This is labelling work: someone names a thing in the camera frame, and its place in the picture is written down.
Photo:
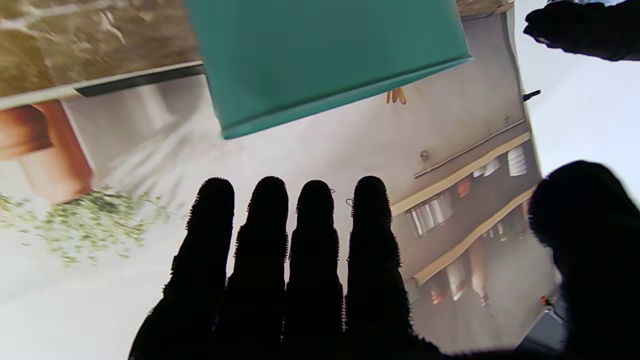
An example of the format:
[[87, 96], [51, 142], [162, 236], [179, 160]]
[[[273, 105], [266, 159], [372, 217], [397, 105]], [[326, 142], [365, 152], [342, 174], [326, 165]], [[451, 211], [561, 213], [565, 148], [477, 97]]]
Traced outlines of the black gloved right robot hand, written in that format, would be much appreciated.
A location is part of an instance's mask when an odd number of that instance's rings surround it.
[[131, 360], [637, 360], [639, 209], [598, 162], [574, 161], [543, 178], [528, 221], [551, 249], [566, 304], [562, 351], [499, 349], [446, 354], [419, 337], [400, 274], [386, 185], [354, 189], [348, 285], [338, 277], [339, 236], [329, 185], [307, 182], [292, 237], [286, 185], [254, 187], [226, 276], [234, 189], [208, 178], [162, 298], [135, 335]]

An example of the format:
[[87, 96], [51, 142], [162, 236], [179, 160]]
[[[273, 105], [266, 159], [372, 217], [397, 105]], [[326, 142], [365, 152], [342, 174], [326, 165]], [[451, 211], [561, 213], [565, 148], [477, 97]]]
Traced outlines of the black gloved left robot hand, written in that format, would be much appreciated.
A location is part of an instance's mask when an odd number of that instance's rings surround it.
[[638, 62], [640, 2], [552, 0], [526, 15], [523, 33], [565, 53], [609, 62]]

